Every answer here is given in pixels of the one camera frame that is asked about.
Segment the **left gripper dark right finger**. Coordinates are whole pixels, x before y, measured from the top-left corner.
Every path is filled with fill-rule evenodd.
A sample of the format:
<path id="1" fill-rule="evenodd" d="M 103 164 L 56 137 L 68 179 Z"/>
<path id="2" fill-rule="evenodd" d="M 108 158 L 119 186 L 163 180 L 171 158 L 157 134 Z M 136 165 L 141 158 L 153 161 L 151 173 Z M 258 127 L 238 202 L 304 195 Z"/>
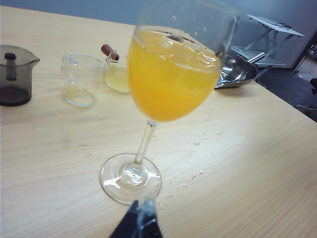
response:
<path id="1" fill-rule="evenodd" d="M 139 238 L 163 238 L 158 224 L 156 204 L 151 198 L 146 199 L 139 207 L 137 235 Z"/>

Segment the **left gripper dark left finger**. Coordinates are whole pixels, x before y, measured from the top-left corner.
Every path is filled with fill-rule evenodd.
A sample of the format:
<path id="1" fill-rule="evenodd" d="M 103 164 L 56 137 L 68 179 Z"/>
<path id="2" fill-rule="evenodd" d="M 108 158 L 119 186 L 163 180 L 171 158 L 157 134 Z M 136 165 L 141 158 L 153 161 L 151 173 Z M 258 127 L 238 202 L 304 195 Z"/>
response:
<path id="1" fill-rule="evenodd" d="M 118 226 L 109 236 L 110 238 L 136 238 L 137 220 L 139 215 L 139 201 L 135 200 L 121 219 Z"/>

